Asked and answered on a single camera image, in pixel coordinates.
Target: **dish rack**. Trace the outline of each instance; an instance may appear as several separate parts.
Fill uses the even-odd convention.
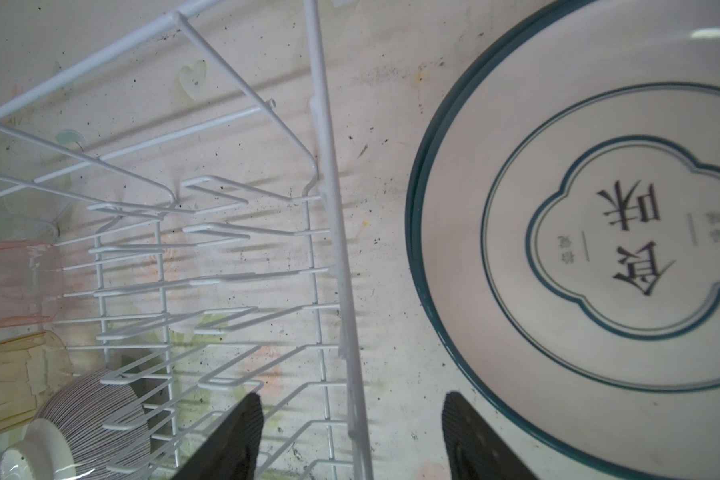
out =
[[[0,199],[32,190],[42,192],[68,202],[67,208],[84,221],[67,229],[67,233],[74,232],[70,237],[60,234],[58,225],[47,218],[16,211],[0,216],[34,222],[52,232],[64,258],[65,309],[66,302],[76,302],[94,311],[74,317],[70,313],[77,307],[68,309],[65,318],[56,320],[51,328],[65,341],[74,339],[69,342],[75,343],[67,344],[71,355],[99,353],[112,370],[102,383],[132,385],[146,411],[151,455],[137,464],[126,464],[127,451],[123,451],[108,463],[109,470],[130,473],[146,465],[150,475],[172,475],[242,396],[258,392],[267,424],[256,478],[323,475],[371,480],[360,349],[317,2],[304,0],[314,93],[309,109],[319,168],[316,156],[275,112],[276,102],[259,97],[192,26],[195,16],[218,3],[221,0],[190,0],[0,106],[0,134],[13,142],[48,149],[69,162],[33,179],[0,173],[0,185],[9,185],[0,189]],[[4,121],[101,65],[177,29],[233,80],[252,102],[251,107],[98,156],[42,138],[17,122]],[[116,165],[118,158],[136,152],[144,155],[142,150],[154,152],[162,144],[255,116],[266,118],[291,143],[300,157],[293,163],[294,171],[308,170],[311,177],[300,195],[270,191],[265,185],[235,181],[225,174],[183,178],[174,191],[167,182],[153,179],[156,168],[140,169],[150,162],[158,164],[159,152],[129,167]],[[221,160],[214,161],[221,167]],[[126,181],[132,187],[129,191],[136,188],[137,197],[154,200],[113,200],[114,195],[107,192],[114,188],[91,188],[95,182],[90,180],[82,191],[59,186],[59,178],[77,176],[78,170],[86,168],[95,170],[99,184]],[[262,206],[254,209],[257,202]],[[257,218],[265,225],[245,225],[227,217],[246,209],[253,209],[247,219]],[[318,220],[326,226],[313,226]],[[169,229],[172,240],[165,242]],[[247,271],[247,259],[227,261],[238,252],[243,257],[242,245],[253,242],[256,251],[257,238],[265,242],[282,239],[278,241],[288,245],[299,242],[301,246],[289,252],[304,254],[302,265],[261,272]],[[317,254],[322,246],[327,253]],[[205,255],[202,268],[191,266],[201,255]],[[293,258],[288,255],[288,263],[291,261],[297,263],[296,254]],[[167,278],[169,262],[175,267],[173,279]],[[154,269],[152,280],[137,279],[134,274],[145,268]],[[83,283],[94,279],[94,284],[76,288],[78,278]],[[292,294],[289,289],[298,292]],[[321,300],[321,292],[328,290],[336,294],[335,300]],[[296,299],[305,292],[306,300]],[[271,299],[273,293],[286,305],[253,302],[257,297]],[[208,299],[222,298],[228,300],[207,304]],[[96,332],[89,335],[90,341],[81,341],[91,327]],[[337,341],[324,341],[326,328],[335,333]],[[65,337],[64,329],[77,329],[77,333]],[[119,430],[137,426],[117,414],[103,424],[103,428]]]

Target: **plate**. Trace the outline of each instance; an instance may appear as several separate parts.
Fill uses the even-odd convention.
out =
[[[408,257],[503,414],[624,478],[720,479],[720,0],[556,2],[419,149]]]

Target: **chinese character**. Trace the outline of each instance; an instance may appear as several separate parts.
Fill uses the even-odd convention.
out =
[[[720,212],[707,212],[705,215],[708,224],[720,224]]]
[[[712,238],[712,241],[716,244],[720,244],[720,228],[714,229],[710,232],[710,237]]]
[[[617,180],[614,184],[614,190],[616,193],[615,197],[611,197],[605,190],[600,190],[597,194],[610,202],[614,206],[614,210],[605,212],[603,215],[611,216],[616,214],[618,220],[610,222],[611,225],[620,224],[621,229],[628,231],[630,229],[630,220],[640,219],[641,222],[648,222],[651,220],[660,220],[659,218],[659,205],[656,203],[656,193],[653,191],[653,184],[648,186],[648,193],[645,195],[638,195],[636,205],[632,202],[632,195],[635,193],[635,188],[640,183],[638,180],[630,191],[626,193],[626,196],[621,191],[621,181]],[[630,210],[637,209],[637,213],[640,216],[630,216],[635,212]]]
[[[615,274],[614,278],[631,283],[643,292],[643,295],[650,296],[659,278],[666,272],[666,269],[675,263],[675,261],[672,260],[666,264],[664,268],[659,270],[656,267],[656,257],[653,253],[653,247],[655,246],[656,242],[648,242],[648,244],[634,254],[628,252],[621,246],[617,248],[616,252],[618,252],[619,255],[624,255],[624,258],[619,260],[619,263],[626,266],[626,275]]]

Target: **table surface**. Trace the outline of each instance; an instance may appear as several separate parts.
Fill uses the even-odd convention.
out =
[[[241,73],[263,97],[271,89],[287,97],[288,89],[299,88],[298,79],[306,74],[305,59],[288,56],[290,31],[298,29],[303,38],[301,3],[228,3],[219,7],[225,16],[218,15],[216,28],[234,33],[228,31],[232,41],[224,42],[220,50],[243,63],[247,55],[262,52],[274,57],[272,66],[280,73],[274,68]],[[405,253],[408,176],[432,115],[482,51],[547,3],[357,0],[335,7],[320,2],[350,263],[357,273],[355,302],[376,478],[450,478],[440,411],[445,393],[451,390],[461,391],[476,405],[542,480],[610,478],[539,443],[476,393],[424,314]],[[0,104],[178,4],[177,0],[0,0]],[[255,35],[246,37],[246,32],[253,20],[261,18],[270,25],[256,40],[260,43],[238,48],[244,42],[251,45]],[[162,40],[166,39],[154,41],[155,48]],[[140,67],[153,78],[172,78],[178,67],[202,59],[201,53],[184,47],[163,48],[160,54],[173,61]],[[221,72],[209,67],[207,76],[206,90]],[[114,82],[114,77],[102,82]],[[197,101],[194,93],[213,99],[207,91],[171,97],[175,88],[174,84],[156,87],[157,94],[171,99],[167,107],[150,99],[135,102],[140,118],[192,109]],[[107,108],[111,101],[112,97],[102,97],[87,106]],[[286,122],[291,110],[305,110],[305,105],[283,104]],[[121,130],[124,121],[76,128],[93,143]]]

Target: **green heart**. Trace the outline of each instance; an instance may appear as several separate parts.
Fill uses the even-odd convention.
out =
[[[205,60],[198,60],[191,67],[184,65],[179,70],[179,84],[194,101],[200,98],[200,91],[206,84],[207,71]]]

